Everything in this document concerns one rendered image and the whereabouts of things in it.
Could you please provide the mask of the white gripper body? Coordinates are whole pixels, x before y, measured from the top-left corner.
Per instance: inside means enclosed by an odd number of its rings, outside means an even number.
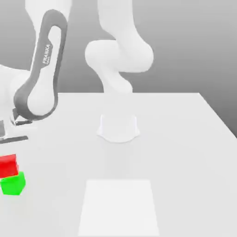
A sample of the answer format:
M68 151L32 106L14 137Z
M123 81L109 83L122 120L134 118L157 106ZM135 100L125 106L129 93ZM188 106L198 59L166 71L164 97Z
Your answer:
M33 151L38 141L36 133L0 139L0 154L18 154Z

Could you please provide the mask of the small red cube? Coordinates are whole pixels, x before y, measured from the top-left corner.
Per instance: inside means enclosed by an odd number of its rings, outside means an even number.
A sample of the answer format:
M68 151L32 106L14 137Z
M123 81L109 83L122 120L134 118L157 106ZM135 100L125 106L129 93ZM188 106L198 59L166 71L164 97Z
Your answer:
M15 176L19 173L15 154L0 156L0 178Z

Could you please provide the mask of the small green cube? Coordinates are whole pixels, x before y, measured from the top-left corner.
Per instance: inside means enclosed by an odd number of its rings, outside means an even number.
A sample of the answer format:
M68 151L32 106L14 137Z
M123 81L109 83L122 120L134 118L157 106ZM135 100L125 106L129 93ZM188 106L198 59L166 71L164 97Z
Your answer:
M25 174L22 171L17 175L3 178L0 181L1 190L4 195L20 195L25 185Z

